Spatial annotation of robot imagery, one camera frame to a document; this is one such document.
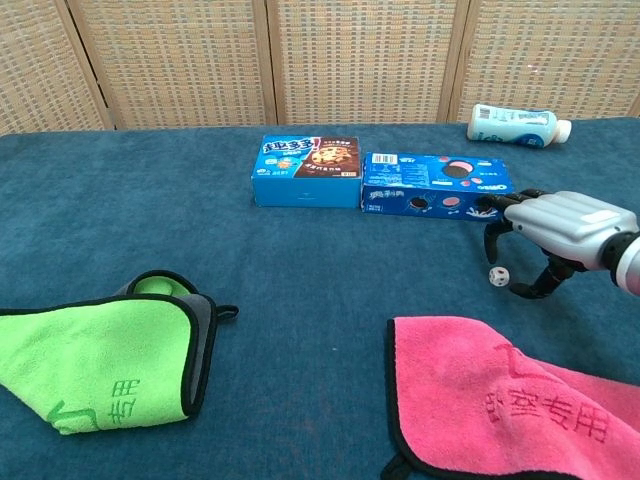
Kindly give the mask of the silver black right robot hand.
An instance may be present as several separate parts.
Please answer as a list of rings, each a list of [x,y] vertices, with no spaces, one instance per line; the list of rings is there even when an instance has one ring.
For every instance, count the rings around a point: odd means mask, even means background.
[[[607,270],[614,285],[639,294],[639,223],[634,212],[574,191],[538,189],[485,194],[476,204],[501,214],[484,231],[490,263],[497,261],[498,237],[511,231],[532,241],[548,258],[534,283],[514,283],[512,293],[542,299],[576,272]]]

